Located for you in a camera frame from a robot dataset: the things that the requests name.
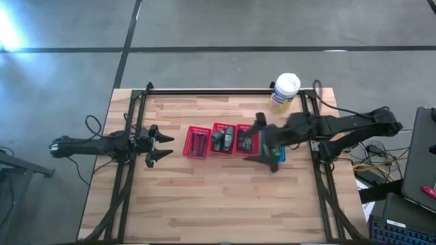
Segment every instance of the wooden table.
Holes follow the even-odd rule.
[[[123,130],[130,89],[113,93],[105,133]],[[336,105],[333,90],[324,99]],[[301,111],[299,98],[282,115],[267,107],[266,95],[158,95],[147,96],[143,123],[156,124],[175,138],[158,149],[174,152],[146,167],[136,161],[125,242],[325,242],[311,155],[306,143],[286,150],[286,162],[272,174],[267,166],[241,157],[209,155],[206,161],[182,156],[190,125],[212,128],[213,123],[252,124],[256,112],[268,123],[283,125],[289,113]],[[322,107],[322,114],[338,116]],[[107,162],[98,157],[96,167]],[[339,203],[348,219],[367,235],[362,205],[348,161],[337,161],[333,172]],[[88,235],[109,208],[116,163],[94,174],[80,226]],[[114,225],[114,235],[118,231]]]

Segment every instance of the red box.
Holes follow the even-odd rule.
[[[233,154],[233,151],[234,151],[234,139],[235,139],[234,136],[236,135],[236,125],[227,125],[227,124],[224,124],[224,123],[216,122],[216,123],[213,124],[212,133],[215,132],[215,131],[218,131],[220,129],[223,129],[225,131],[228,127],[233,127],[233,129],[235,130],[235,132],[233,134],[232,145],[230,146],[230,151],[229,152],[219,152],[219,151],[213,150],[213,142],[209,138],[209,142],[210,142],[209,152],[213,152],[215,154],[224,154],[224,155],[231,155],[231,154]]]
[[[185,146],[183,146],[183,156],[190,157],[190,158],[196,158],[196,159],[206,159],[207,157],[207,149],[209,147],[209,141],[211,138],[211,130],[201,127],[195,127],[195,126],[189,126],[188,133],[186,134],[186,140],[185,140]],[[206,142],[206,145],[204,146],[203,154],[201,156],[197,156],[196,154],[189,155],[188,153],[191,152],[192,149],[192,135],[193,134],[202,134],[205,136],[204,142]],[[194,140],[194,149],[198,149],[199,146],[199,140],[198,137]]]
[[[243,151],[238,151],[238,131],[243,130],[247,131],[252,127],[252,125],[237,125],[236,126],[236,133],[235,133],[235,139],[236,143],[234,144],[234,151],[236,154],[241,154],[245,156],[253,156],[253,155],[259,155],[260,154],[260,134],[256,133],[255,135],[251,136],[251,153],[246,153]]]

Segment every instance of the wire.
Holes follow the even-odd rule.
[[[399,161],[399,160],[403,160],[403,159],[407,159],[407,157],[401,157],[401,158],[398,158],[397,161]],[[359,166],[365,165],[364,163],[361,163],[361,164],[357,164],[357,165],[354,166],[354,168],[355,168],[354,171],[357,171],[357,172],[368,171],[368,170],[370,170],[370,169],[375,169],[375,168],[378,168],[379,166],[386,165],[386,164],[392,163],[392,162],[394,162],[394,161],[395,161],[395,160],[382,162],[382,163],[380,163],[380,164],[377,164],[377,165],[374,165],[374,166],[370,166],[370,167],[368,167],[368,168],[366,168],[366,169],[356,169],[356,167],[359,167]]]
[[[124,119],[127,121],[126,113],[124,113],[123,117],[124,117]],[[94,121],[97,123],[97,125],[98,125],[98,130],[97,130],[97,131],[94,131],[94,129],[92,129],[92,128],[89,126],[88,120],[89,120],[90,118],[94,119]],[[80,140],[80,141],[76,141],[76,142],[57,142],[57,143],[52,143],[52,144],[50,144],[48,147],[51,148],[51,147],[52,147],[53,145],[55,145],[55,144],[77,144],[77,143],[85,143],[85,142],[88,142],[88,141],[92,140],[92,139],[95,138],[96,136],[100,136],[100,137],[102,137],[102,138],[106,138],[106,139],[114,139],[114,138],[118,138],[118,137],[124,136],[127,132],[130,132],[130,129],[131,129],[131,125],[128,125],[127,128],[124,130],[124,132],[123,132],[122,134],[115,135],[115,136],[105,136],[105,135],[102,135],[102,134],[100,134],[100,132],[102,131],[102,124],[100,123],[100,121],[99,121],[99,120],[98,120],[94,115],[88,115],[88,116],[86,116],[86,118],[84,119],[84,124],[85,124],[85,126],[87,127],[87,129],[88,129],[88,130],[93,134],[93,135],[92,135],[91,137],[89,137],[88,139]]]
[[[9,150],[10,153],[11,153],[10,156],[11,156],[11,157],[15,156],[15,152],[14,152],[11,148],[9,148],[9,147],[0,146],[0,149]]]
[[[356,158],[356,159],[359,159],[360,163],[364,163],[365,161],[368,161],[367,158],[361,159],[361,158],[359,158],[359,157],[354,156],[353,154],[349,154],[349,155],[352,156],[352,157],[354,157],[354,158]]]
[[[410,148],[410,146],[408,146],[408,147],[403,147],[403,148],[397,148],[397,149],[390,149],[390,150],[386,150],[387,152],[390,152],[390,151],[395,151],[395,150],[406,150],[406,149],[409,149]]]
[[[359,166],[361,166],[361,167],[373,167],[373,166],[371,166],[369,164],[359,164]],[[385,173],[388,176],[388,178],[390,178],[391,180],[395,180],[386,170],[384,170],[384,169],[382,169],[380,167],[378,167],[378,170],[380,170],[383,173]]]
[[[322,162],[322,164],[324,164],[324,167],[327,168],[327,163]],[[332,166],[332,167],[329,167],[329,168],[330,168],[331,172],[333,172],[334,171],[334,163],[330,162],[329,166]]]
[[[95,172],[97,172],[97,171],[98,171],[99,169],[101,169],[102,167],[105,167],[105,166],[107,166],[109,163],[113,163],[113,162],[115,162],[114,159],[110,160],[110,161],[107,162],[107,163],[104,163],[103,165],[101,165],[101,166],[99,166],[98,168],[94,169],[93,174],[95,174]]]
[[[9,218],[9,216],[11,215],[12,212],[12,208],[15,205],[15,193],[14,193],[14,187],[12,186],[12,179],[9,175],[5,174],[6,178],[9,180],[9,187],[10,187],[10,192],[11,192],[11,198],[12,198],[12,203],[11,206],[9,207],[9,210],[7,211],[7,214],[5,216],[5,218],[3,218],[3,220],[0,223],[0,230],[3,227],[3,225],[6,223],[6,220]]]
[[[365,157],[368,158],[369,155],[368,155],[367,149],[365,148],[365,145],[362,142],[359,142],[359,146],[362,147],[363,152],[365,153]]]
[[[373,119],[372,116],[367,116],[367,115],[360,114],[360,113],[355,112],[355,111],[352,111],[352,110],[347,110],[347,109],[343,109],[343,108],[338,108],[338,107],[334,107],[333,105],[329,105],[329,104],[327,104],[324,100],[322,100],[322,98],[321,98],[321,97],[318,95],[318,93],[316,92],[316,88],[317,88],[317,87],[319,88],[320,91],[322,91],[322,83],[321,83],[321,81],[319,81],[318,79],[316,79],[315,81],[313,81],[312,87],[313,87],[313,90],[315,91],[315,95],[316,95],[317,99],[319,99],[319,101],[320,101],[322,104],[324,104],[325,106],[327,106],[328,108],[335,109],[335,110],[342,111],[342,112],[348,112],[348,113],[351,113],[351,114],[354,114],[354,115],[357,115],[357,116],[361,116],[361,117],[363,117],[363,118]],[[380,109],[386,109],[386,110],[389,110],[389,107],[384,106],[384,107],[379,108],[378,110],[380,110]]]
[[[295,147],[293,147],[293,148],[292,148],[291,146],[289,146],[289,148],[290,148],[291,150],[296,150],[296,149],[298,149],[298,147],[300,147],[300,143],[298,143],[297,146],[295,146]]]
[[[389,155],[390,155],[390,156],[395,160],[396,169],[397,169],[398,172],[400,173],[400,179],[403,179],[403,172],[401,171],[400,163],[399,163],[398,160],[396,159],[396,156],[394,156],[393,154],[390,154],[390,153],[389,153]]]
[[[92,118],[92,119],[94,119],[94,121],[98,124],[98,131],[97,132],[95,132],[90,126],[89,126],[89,124],[88,124],[88,119],[90,119],[90,118]],[[102,135],[102,134],[100,134],[100,131],[102,131],[102,124],[100,123],[100,121],[98,121],[98,119],[94,116],[94,115],[88,115],[86,118],[85,118],[85,120],[84,120],[84,124],[85,124],[85,126],[87,126],[87,129],[94,135],[93,137],[95,137],[95,136],[100,136],[100,137],[102,137],[102,138],[106,138],[106,139],[113,139],[113,138],[118,138],[118,137],[121,137],[121,136],[123,136],[123,135],[125,135],[127,132],[130,132],[130,127],[131,127],[131,125],[128,125],[128,127],[126,128],[126,130],[124,130],[124,132],[122,133],[122,134],[120,134],[120,135],[115,135],[115,136],[105,136],[105,135]]]
[[[79,170],[79,164],[77,164],[77,162],[73,159],[71,159],[71,157],[67,157],[67,159],[69,159],[70,161],[72,161],[74,164],[76,164],[76,168],[77,168],[77,174],[79,175],[79,178],[85,183],[87,184],[87,186],[89,186],[89,183],[82,177],[82,175],[80,174],[80,170]]]

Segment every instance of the black metal frame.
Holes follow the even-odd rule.
[[[273,86],[274,86],[274,82],[271,82],[270,88],[265,88],[265,89],[255,89],[255,88],[253,89],[219,89],[219,88],[207,89],[206,88],[206,89],[160,89],[159,90],[159,89],[153,89],[153,85],[149,83],[145,90],[133,90],[131,92],[126,129],[131,124],[131,119],[133,118],[133,113],[135,108],[135,102],[139,98],[140,98],[140,108],[138,112],[138,120],[137,120],[136,128],[139,129],[141,127],[142,119],[145,111],[145,101],[147,95],[270,95],[272,92],[271,88]],[[316,96],[314,90],[311,89],[301,90],[298,92],[298,96],[300,96],[301,98],[302,110],[304,113],[310,114],[309,106],[307,102],[307,100],[309,100],[313,106],[313,113],[316,115],[320,115],[320,109],[318,108],[318,104],[316,103]],[[351,223],[348,221],[344,213],[341,211],[338,203],[336,188],[334,185],[332,170],[330,169],[329,166],[326,166],[324,168],[326,180],[328,183],[328,189],[326,188],[322,179],[322,171],[321,171],[321,168],[322,166],[324,166],[324,164],[322,164],[318,159],[317,151],[314,150],[313,144],[314,144],[313,142],[309,142],[309,146],[310,146],[309,148],[312,156],[313,171],[315,174],[315,182],[318,191],[326,241],[341,242],[341,243],[351,242],[351,243],[359,244],[362,242],[362,240],[359,239],[365,239],[365,238],[358,233],[358,231],[351,225]],[[112,192],[112,198],[110,204],[111,208],[106,213],[105,217],[103,217],[101,223],[96,227],[96,229],[99,229],[99,231],[96,234],[94,234],[94,236],[91,239],[78,241],[76,242],[76,244],[89,244],[89,242],[91,241],[97,242],[99,244],[123,243],[125,226],[127,222],[127,213],[129,209],[130,193],[133,184],[133,176],[135,170],[134,163],[136,162],[136,153],[133,152],[131,158],[133,159],[133,161],[130,161],[130,164],[119,163],[117,167],[114,189]],[[127,178],[124,187],[120,191],[121,176],[123,175],[123,169],[125,165],[128,165],[129,169],[128,169]],[[118,209],[118,207],[122,202],[123,202],[123,207],[121,211],[119,231],[117,237],[112,238],[112,228],[114,223],[113,217],[116,213],[116,210]],[[326,202],[330,205],[330,207],[334,211],[334,218],[335,218],[335,224],[337,226],[338,238],[333,238]],[[346,239],[344,227],[347,228],[351,237],[356,240]],[[105,230],[104,239],[98,240],[103,230]]]
[[[0,163],[10,167],[29,169],[35,173],[43,174],[45,177],[52,177],[55,172],[54,168],[48,169],[47,167],[42,167],[41,165],[16,158],[2,152],[0,152]]]

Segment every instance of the white lid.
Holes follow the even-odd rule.
[[[292,96],[295,95],[300,89],[300,79],[294,73],[283,73],[277,78],[275,88],[282,95]]]

